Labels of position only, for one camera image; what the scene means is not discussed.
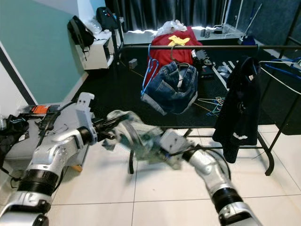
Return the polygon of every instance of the clothes rack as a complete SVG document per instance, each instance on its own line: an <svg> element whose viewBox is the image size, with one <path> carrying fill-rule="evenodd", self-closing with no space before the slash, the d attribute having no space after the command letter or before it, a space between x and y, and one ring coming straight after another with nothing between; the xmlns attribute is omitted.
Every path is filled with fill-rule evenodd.
<svg viewBox="0 0 301 226"><path fill-rule="evenodd" d="M277 49L277 50L281 50L280 57L282 57L283 51L285 51L285 50L288 50L288 49L301 49L301 43L291 37L291 34L293 32L293 27L295 26L297 18L300 14L300 9L301 9L301 7L300 7L300 4L299 4L296 16L294 18L294 21L292 23L291 29L289 31L289 34L287 36L287 39L286 39L286 42L285 42L284 45L272 45L272 46L269 46L269 45L252 45L252 46L224 45L224 46L174 46L174 47L172 47L172 46L150 46L150 49L170 49L170 50L171 49L191 49L191 50L193 50L193 49L195 49L195 50L201 50L201 49L204 49L204 50L206 50L206 49L210 49L210 50L225 50L225 49L228 49L228 50L250 50L250 49L254 49L254 50L257 50L257 51L259 51L260 49ZM116 12L116 15L117 15L117 19L119 19L120 14L119 14L118 10ZM293 41L298 46L288 46L287 44L288 44L289 40ZM120 57L121 57L121 54L122 54L123 51L131 50L131 49L145 49L145 50L147 50L148 48L149 48L149 45L126 45L126 46L124 46L123 41L122 41L122 44L121 44L120 48L118 48L117 45L114 45L114 50L115 50L115 53L114 53L114 61L115 61L114 74L118 71L117 70L117 65L119 64L118 61L120 60ZM266 95L267 90L269 89L269 84L270 84L270 81L269 81L268 85L266 86L265 91L262 95L262 100L264 99L264 96ZM275 136L272 144L269 147L265 143L265 141L262 138L260 132L257 132L257 138L258 138L261 146L241 146L239 148L239 149L263 149L264 150L264 152L266 153L266 155L268 157L268 160L269 160L269 166L268 166L268 168L265 172L266 176L271 175L271 173L274 170L274 166L275 166L273 154L271 152L272 148L274 147L274 145L277 142L280 134L284 130L284 128L285 128L288 120L290 119L290 117L293 113L293 110L296 107L299 99L300 99L300 95L297 95L296 99L294 100L293 105L291 106L291 108L290 108L289 112L287 113L283 123L280 126L279 132L277 133L277 135ZM173 129L183 129L183 127L171 127L171 128L173 128ZM212 136L210 135L210 136L188 136L188 137L212 137ZM210 148L210 149L222 149L222 147L208 147L208 148ZM134 157L134 152L131 151L130 159L129 159L129 171L130 171L131 174L134 173L133 157Z"/></svg>

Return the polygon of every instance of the wall stripe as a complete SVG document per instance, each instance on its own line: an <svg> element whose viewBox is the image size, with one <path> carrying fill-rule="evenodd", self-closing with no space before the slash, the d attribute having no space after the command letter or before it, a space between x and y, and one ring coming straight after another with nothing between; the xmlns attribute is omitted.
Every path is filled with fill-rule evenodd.
<svg viewBox="0 0 301 226"><path fill-rule="evenodd" d="M20 93L22 94L22 96L24 97L24 99L26 100L26 102L29 105L34 105L35 101L33 100L33 98L31 97L30 93L27 91L26 87L24 86L24 84L20 80L19 76L15 72L13 66L9 62L8 58L6 57L4 51L3 51L3 49L1 47L0 47L0 61L1 61L2 65L3 65L3 67L5 68L5 70L8 72L10 78L15 83L15 85L18 88L18 90L20 91Z"/></svg>

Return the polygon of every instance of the black metal rack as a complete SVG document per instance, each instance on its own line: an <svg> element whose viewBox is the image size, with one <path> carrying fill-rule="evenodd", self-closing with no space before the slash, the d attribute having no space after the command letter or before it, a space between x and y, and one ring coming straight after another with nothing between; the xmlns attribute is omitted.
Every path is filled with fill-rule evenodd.
<svg viewBox="0 0 301 226"><path fill-rule="evenodd" d="M116 10L116 16L117 16L117 20L119 21L119 17L120 17L120 14L119 14L119 6L118 6L118 3L117 1L115 0L114 1L114 7ZM230 49L230 50L246 50L246 49L257 49L257 50L260 50L260 49L279 49L281 50L281 54L280 54L280 57L283 56L283 52L287 49L301 49L301 43L298 42L297 40L295 40L294 38L291 37L291 34L293 32L293 28L297 22L297 18L300 14L300 4L299 4L299 7L298 7L298 10L297 10L297 13L295 15L295 18L294 18L294 21L292 23L292 26L291 26L291 29L289 31L289 34L287 36L287 39L285 41L285 45L274 45L274 46L268 46L268 45L253 45L253 46L239 46L239 45L236 45L236 46L230 46L230 45L227 45L227 46L151 46L150 49L195 49L195 50L199 50L199 49L215 49L215 50L223 50L223 49ZM127 45L127 46L124 46L124 42L123 42L123 38L122 38L122 35L121 35L121 45L120 47L118 48L117 47L117 44L116 44L116 36L115 36L115 32L112 31L112 37L113 37L113 42L114 42L114 50L115 50L115 53L114 53L114 63L113 63L113 66L114 66L114 73L117 73L117 62L119 61L119 57L120 57L120 54L124 51L124 50L127 50L127 49L147 49L148 48L148 45ZM298 46L287 46L288 44L288 41L293 41L294 43L298 44ZM269 79L269 82L268 82L268 85L266 86L265 88L265 91L262 95L262 100L263 98L266 96L266 93L267 93L267 90L269 89L269 86L270 86L270 83L271 83L271 78ZM274 169L274 158L273 158L273 155L272 155L272 148L274 147L275 143L277 142L280 134L282 133L282 131L284 130L288 120L290 119L292 113L293 113L293 110L294 108L296 107L297 103L298 103L298 100L300 99L300 95L298 95L293 103L293 105L291 106L291 109L290 111L288 112L288 114L286 115L283 123L281 124L281 127L279 129L279 132L277 133L277 135L275 136L272 144L270 145L270 147L267 146L267 144L265 143L264 139L262 138L260 132L257 132L257 138L261 144L261 146L241 146L240 149L263 149L264 152L266 153L267 157L268 157L268 160L269 160L269 167L267 168L266 172L265 172L265 175L266 176L269 176L271 175L271 173L273 172L273 169ZM183 129L183 127L172 127L173 129ZM212 137L212 136L188 136L188 137ZM222 149L222 147L209 147L210 149ZM129 159L129 170L130 170L130 173L134 173L134 168L133 168L133 157L134 157L134 152L131 151L130 153L130 159Z"/></svg>

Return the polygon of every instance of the denim jacket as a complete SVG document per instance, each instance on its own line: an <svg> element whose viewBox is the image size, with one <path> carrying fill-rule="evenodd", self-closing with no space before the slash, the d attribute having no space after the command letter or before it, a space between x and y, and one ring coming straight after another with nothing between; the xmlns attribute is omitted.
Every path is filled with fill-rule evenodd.
<svg viewBox="0 0 301 226"><path fill-rule="evenodd" d="M142 92L141 100L162 115L185 112L198 96L198 72L184 64L179 71L175 62L163 66Z"/></svg>

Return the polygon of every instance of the red cloth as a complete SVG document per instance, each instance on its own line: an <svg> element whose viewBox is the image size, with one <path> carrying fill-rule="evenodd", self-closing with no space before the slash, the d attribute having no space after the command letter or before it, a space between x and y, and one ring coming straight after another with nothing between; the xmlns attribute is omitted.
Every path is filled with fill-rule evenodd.
<svg viewBox="0 0 301 226"><path fill-rule="evenodd" d="M170 42L172 42L172 40L170 40L168 38L173 35L175 35L181 39L190 38L190 40L188 42L186 42L185 46L202 46L202 43L198 42L198 40L196 39L196 36L194 35L191 27L187 27L187 31L185 31L185 32L175 31L172 34L160 35L151 42L151 45L168 46L168 44ZM191 65L192 64L191 51L192 51L191 49L174 49L173 50L173 58L176 59L177 61L179 61L180 63L188 63ZM170 52L171 52L171 50L169 50L169 49L150 50L150 56L159 61L159 67L156 71L156 74L159 72L159 70L162 66L170 64L172 62L172 59L170 58ZM153 74L154 70L155 70L155 67L153 68L153 70L150 73L147 74L144 86L146 86L146 84L150 80L151 75Z"/></svg>

